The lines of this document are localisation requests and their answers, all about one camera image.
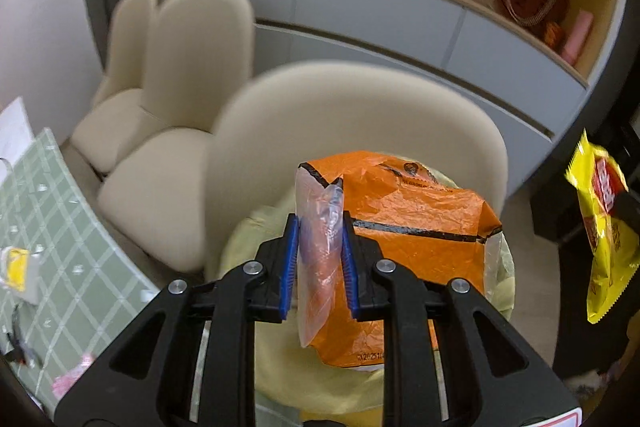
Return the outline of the green checked tablecloth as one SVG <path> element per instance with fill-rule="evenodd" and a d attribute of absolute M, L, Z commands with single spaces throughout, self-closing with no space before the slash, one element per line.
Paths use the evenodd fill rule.
<path fill-rule="evenodd" d="M 1 246 L 39 262 L 35 305 L 1 289 L 1 350 L 17 334 L 34 358 L 12 369 L 53 412 L 55 382 L 97 358 L 158 294 L 82 195 L 50 130 L 43 130 L 1 185 Z"/>

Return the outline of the pink box on shelf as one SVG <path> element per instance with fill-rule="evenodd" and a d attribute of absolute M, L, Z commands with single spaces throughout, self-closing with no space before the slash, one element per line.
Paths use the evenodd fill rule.
<path fill-rule="evenodd" d="M 564 46 L 562 47 L 562 59 L 574 66 L 577 63 L 579 55 L 590 35 L 594 16 L 591 12 L 580 10 L 576 16 L 572 30 L 568 34 Z"/>

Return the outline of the small pink toy piece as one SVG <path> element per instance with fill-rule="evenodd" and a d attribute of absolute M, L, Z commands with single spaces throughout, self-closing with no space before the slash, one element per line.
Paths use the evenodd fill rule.
<path fill-rule="evenodd" d="M 55 377 L 52 384 L 52 393 L 55 399 L 61 400 L 70 388 L 77 383 L 78 379 L 84 375 L 95 359 L 91 353 L 85 353 L 76 366 L 65 374 Z"/>

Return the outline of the beige chair far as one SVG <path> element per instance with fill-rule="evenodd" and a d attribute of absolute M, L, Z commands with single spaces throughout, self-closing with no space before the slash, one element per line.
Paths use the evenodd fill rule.
<path fill-rule="evenodd" d="M 134 134 L 143 66 L 158 0 L 120 0 L 113 13 L 103 79 L 70 144 L 98 173 L 111 172 Z"/>

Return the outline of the beige chair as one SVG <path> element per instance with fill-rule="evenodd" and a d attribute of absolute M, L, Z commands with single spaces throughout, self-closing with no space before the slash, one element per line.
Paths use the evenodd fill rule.
<path fill-rule="evenodd" d="M 134 134 L 143 66 L 158 0 L 120 0 L 113 13 L 103 79 L 70 144 L 98 173 L 111 172 Z"/>
<path fill-rule="evenodd" d="M 98 195 L 102 216 L 181 273 L 204 268 L 204 178 L 221 109 L 253 76 L 250 0 L 165 0 L 143 69 L 140 119 Z"/>
<path fill-rule="evenodd" d="M 236 225 L 279 202 L 299 164 L 352 150 L 419 161 L 503 210 L 506 144 L 480 106 L 397 69 L 292 63 L 241 89 L 214 124 L 204 182 L 206 277 L 217 274 Z"/>

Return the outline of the orange snack bag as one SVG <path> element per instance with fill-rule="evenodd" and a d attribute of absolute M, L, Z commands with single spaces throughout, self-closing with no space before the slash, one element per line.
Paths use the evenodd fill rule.
<path fill-rule="evenodd" d="M 383 325 L 352 318 L 345 296 L 343 217 L 384 257 L 423 280 L 464 277 L 503 314 L 514 307 L 514 268 L 488 202 L 407 158 L 350 152 L 303 162 L 295 177 L 298 335 L 335 367 L 379 365 Z"/>

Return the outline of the yellow trash bag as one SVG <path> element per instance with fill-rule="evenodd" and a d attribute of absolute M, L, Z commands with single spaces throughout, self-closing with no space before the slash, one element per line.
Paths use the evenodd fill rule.
<path fill-rule="evenodd" d="M 218 272 L 252 259 L 261 243 L 275 239 L 295 208 L 294 184 L 273 205 L 260 206 L 239 222 L 224 246 Z M 263 395 L 307 413 L 343 415 L 375 410 L 383 402 L 379 365 L 335 367 L 323 363 L 313 347 L 298 338 L 298 315 L 280 325 L 259 323 L 255 339 L 255 384 Z"/>

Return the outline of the beige chair middle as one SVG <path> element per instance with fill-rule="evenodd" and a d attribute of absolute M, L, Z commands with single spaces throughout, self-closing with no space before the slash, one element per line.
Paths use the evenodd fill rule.
<path fill-rule="evenodd" d="M 143 69 L 140 119 L 98 195 L 102 216 L 181 273 L 204 268 L 204 178 L 221 109 L 253 76 L 250 0 L 165 0 Z"/>

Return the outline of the beige chair near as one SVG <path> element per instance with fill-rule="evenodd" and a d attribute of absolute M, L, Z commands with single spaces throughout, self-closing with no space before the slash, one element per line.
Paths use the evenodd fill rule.
<path fill-rule="evenodd" d="M 506 144 L 480 106 L 397 69 L 292 63 L 241 89 L 214 124 L 204 182 L 206 277 L 217 274 L 236 225 L 279 202 L 299 164 L 352 150 L 419 161 L 503 210 Z"/>

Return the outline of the yellow snack bag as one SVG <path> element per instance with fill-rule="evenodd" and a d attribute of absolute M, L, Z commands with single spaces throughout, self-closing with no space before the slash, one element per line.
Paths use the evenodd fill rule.
<path fill-rule="evenodd" d="M 639 234 L 614 215 L 616 199 L 629 194 L 622 169 L 585 134 L 576 144 L 565 179 L 576 188 L 592 251 L 587 320 L 596 324 L 620 299 L 639 268 Z"/>

